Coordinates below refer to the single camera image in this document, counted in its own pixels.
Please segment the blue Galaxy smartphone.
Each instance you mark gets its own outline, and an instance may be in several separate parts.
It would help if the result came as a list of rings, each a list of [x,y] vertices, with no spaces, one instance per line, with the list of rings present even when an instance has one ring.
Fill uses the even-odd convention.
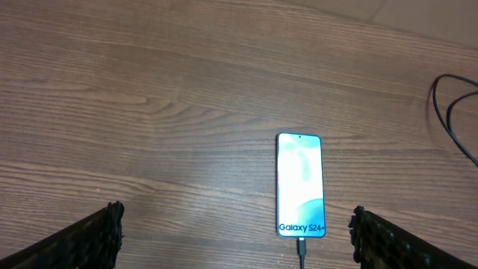
[[[276,228],[283,238],[326,234],[322,140],[317,135],[277,134]]]

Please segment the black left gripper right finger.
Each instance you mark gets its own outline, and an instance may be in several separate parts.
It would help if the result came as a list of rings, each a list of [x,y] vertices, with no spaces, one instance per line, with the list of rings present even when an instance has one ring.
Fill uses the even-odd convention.
[[[360,205],[348,227],[361,269],[477,269]]]

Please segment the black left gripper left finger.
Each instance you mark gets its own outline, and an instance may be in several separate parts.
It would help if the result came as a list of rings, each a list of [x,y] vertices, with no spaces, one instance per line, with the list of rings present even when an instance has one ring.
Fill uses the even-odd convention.
[[[4,269],[116,267],[122,246],[124,205],[117,201],[1,260]]]

